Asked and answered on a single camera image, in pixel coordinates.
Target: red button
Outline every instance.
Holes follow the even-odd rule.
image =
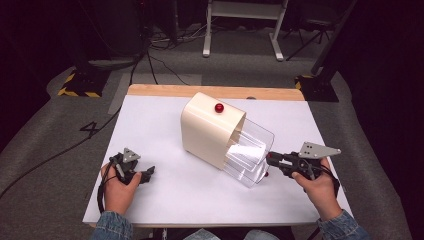
[[[222,105],[221,103],[217,103],[215,105],[215,112],[222,113],[223,111],[224,111],[224,105]]]

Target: white stand leg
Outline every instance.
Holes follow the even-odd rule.
[[[208,3],[208,17],[206,19],[206,36],[205,43],[203,45],[203,57],[209,57],[211,54],[211,25],[212,25],[212,0]]]
[[[287,3],[288,3],[288,0],[283,1],[283,4],[281,5],[280,14],[278,16],[277,24],[275,25],[274,33],[269,34],[272,47],[274,48],[275,57],[277,58],[277,61],[280,61],[280,62],[283,61],[284,57],[283,57],[283,54],[281,53],[280,46],[278,45],[277,37],[278,37],[278,33],[280,32],[281,23],[283,22],[283,19],[284,19],[284,14],[286,13]]]

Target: wire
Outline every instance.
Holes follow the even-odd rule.
[[[33,172],[34,170],[36,170],[37,168],[41,167],[42,165],[44,165],[47,162],[50,162],[51,160],[69,152],[70,150],[78,147],[79,145],[83,144],[85,141],[89,140],[91,137],[93,137],[94,135],[96,135],[97,133],[99,133],[102,129],[104,129],[111,121],[112,119],[114,119],[116,117],[116,115],[118,115],[119,111],[121,110],[121,107],[119,107],[118,111],[116,111],[115,114],[112,115],[112,117],[106,121],[105,124],[103,124],[103,126],[101,126],[98,131],[94,131],[92,134],[90,134],[88,137],[84,138],[83,140],[79,141],[78,143],[72,145],[71,147],[53,155],[52,157],[40,162],[39,164],[35,165],[34,167],[30,168],[29,170],[27,170],[26,172],[24,172],[23,174],[21,174],[17,179],[15,179],[13,182],[11,182],[0,194],[0,199],[6,194],[7,191],[9,191],[10,188],[12,188],[19,180],[21,180],[22,178],[24,178],[26,175],[30,174],[31,172]]]
[[[169,71],[171,71],[175,76],[177,76],[177,78],[183,83],[183,84],[185,84],[185,85],[187,85],[187,86],[190,86],[190,84],[188,84],[188,83],[186,83],[186,82],[184,82],[181,78],[180,78],[180,76],[178,76],[178,74],[176,74],[171,68],[169,68],[168,66],[166,66],[166,64],[165,64],[165,62],[164,61],[162,61],[162,60],[159,60],[159,59],[157,59],[157,58],[154,58],[154,57],[152,57],[152,56],[150,56],[149,55],[149,58],[152,58],[152,59],[154,59],[154,60],[156,60],[156,61],[158,61],[158,62],[161,62]]]
[[[137,64],[140,62],[141,58],[143,56],[140,55],[136,58],[136,62],[131,70],[131,76],[130,76],[130,85],[132,85],[132,78],[134,75],[134,71],[135,68],[137,67]],[[21,174],[18,178],[16,178],[14,181],[12,181],[0,194],[0,200],[2,199],[2,197],[6,194],[6,192],[8,192],[17,182],[19,182],[19,180],[21,180],[22,178],[24,178],[25,176],[27,176],[28,174],[30,174],[31,172],[33,172],[34,170],[38,169],[39,167],[43,166],[44,164],[50,162],[51,160],[71,151],[72,149],[78,147],[79,145],[83,144],[84,142],[86,142],[87,140],[91,139],[94,135],[96,135],[97,133],[99,133],[101,130],[103,130],[117,115],[118,113],[121,111],[122,106],[120,106],[118,108],[118,110],[112,115],[112,117],[109,118],[109,120],[107,120],[103,126],[101,126],[99,129],[97,129],[97,131],[93,131],[88,137],[82,139],[81,141],[77,142],[76,144],[72,145],[69,148],[66,148],[65,150],[53,155],[52,157],[49,157],[48,159],[40,162],[39,164],[35,165],[34,167],[30,168],[29,170],[27,170],[26,172],[24,172],[23,174]]]
[[[113,176],[113,177],[110,177],[110,178],[108,178],[108,179],[106,179],[106,181],[104,182],[104,184],[106,184],[109,180],[111,180],[111,179],[113,179],[113,178],[117,178],[118,176]]]
[[[109,178],[109,179],[106,180],[106,177],[108,176],[109,170],[110,170],[111,167],[112,167],[112,162],[109,162],[106,169],[105,169],[105,172],[103,173],[102,181],[99,185],[99,188],[97,189],[97,205],[99,207],[100,213],[103,213],[105,211],[105,208],[103,206],[103,196],[104,196],[104,193],[105,193],[105,187],[106,187],[105,184],[106,184],[107,181],[109,181],[111,179],[111,178]]]
[[[150,60],[149,50],[147,50],[147,58],[149,59],[149,65],[150,65],[150,70],[152,71],[153,79],[155,80],[156,85],[159,85],[158,81],[156,80],[155,72],[153,71],[153,66],[152,66],[152,61]]]
[[[214,22],[218,18],[219,17],[215,17],[214,19],[212,19],[211,23]],[[183,31],[184,33],[182,35],[180,35],[179,37],[177,37],[178,44],[176,44],[176,45],[171,42],[171,39],[166,38],[166,37],[162,37],[163,32],[154,33],[153,34],[153,37],[150,38],[150,41],[152,43],[167,42],[167,45],[166,46],[157,46],[157,45],[152,44],[150,46],[150,48],[155,49],[155,50],[158,50],[158,51],[161,51],[161,50],[172,50],[172,49],[176,48],[177,46],[179,46],[182,43],[192,42],[192,41],[194,41],[194,40],[196,40],[198,38],[205,37],[206,34],[205,35],[198,35],[198,36],[196,36],[196,34],[200,33],[201,30],[204,29],[206,26],[207,26],[207,24],[199,27],[198,29],[192,30],[192,33],[191,34],[190,33],[187,34],[187,30],[184,30]]]
[[[333,173],[331,172],[331,170],[328,168],[328,167],[326,167],[326,166],[324,166],[324,165],[321,165],[321,171],[323,171],[323,172],[325,172],[325,173],[327,173],[328,175],[330,175],[331,177],[333,177],[334,178],[334,175],[333,175]]]

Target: white table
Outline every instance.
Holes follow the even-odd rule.
[[[146,91],[152,86],[142,88]],[[185,89],[202,89],[173,88],[184,94],[188,94]],[[130,222],[154,228],[276,226],[312,223],[319,218],[303,189],[277,168],[270,167],[269,176],[249,189],[186,152],[182,148],[179,119],[189,100],[190,97],[139,95],[127,95],[124,100],[103,164],[128,147],[141,155],[137,170],[156,166],[151,181],[140,185],[135,193],[126,214]],[[305,101],[222,100],[246,111],[249,120],[275,134],[272,151],[299,151],[304,141],[324,144]],[[96,201],[99,183],[100,175],[83,219],[91,225],[100,217]],[[342,188],[338,200],[351,213]]]

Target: clear plastic bin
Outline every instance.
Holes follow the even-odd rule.
[[[269,165],[265,157],[274,142],[274,134],[249,119],[235,131],[228,143],[224,171],[252,187],[265,176]]]

